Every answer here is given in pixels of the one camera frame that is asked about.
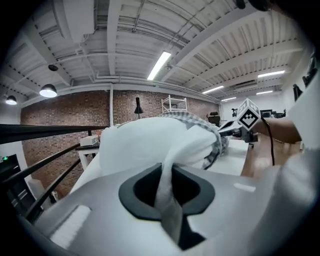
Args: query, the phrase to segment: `checkered cloth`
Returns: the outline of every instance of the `checkered cloth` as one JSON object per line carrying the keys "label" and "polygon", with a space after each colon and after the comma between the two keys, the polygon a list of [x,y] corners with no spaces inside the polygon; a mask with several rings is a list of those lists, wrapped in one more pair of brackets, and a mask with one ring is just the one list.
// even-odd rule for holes
{"label": "checkered cloth", "polygon": [[218,133],[218,127],[216,127],[212,123],[209,123],[201,119],[195,114],[178,110],[178,111],[170,111],[170,112],[162,113],[158,117],[174,118],[185,124],[200,126],[203,129],[213,133],[216,136],[217,140],[215,141],[215,143],[212,144],[211,153],[204,158],[202,168],[205,170],[212,166],[212,164],[218,159],[218,157],[221,156],[221,154],[225,151],[225,149],[229,145],[230,137],[221,137],[220,134]]}

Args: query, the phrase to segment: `person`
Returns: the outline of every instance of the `person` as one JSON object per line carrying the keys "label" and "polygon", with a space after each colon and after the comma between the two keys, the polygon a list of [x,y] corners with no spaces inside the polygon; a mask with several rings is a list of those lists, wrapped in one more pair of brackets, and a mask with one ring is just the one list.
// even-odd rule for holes
{"label": "person", "polygon": [[[270,126],[272,137],[284,143],[294,144],[301,141],[294,123],[288,118],[265,118]],[[269,136],[266,124],[260,119],[253,127],[255,133]]]}

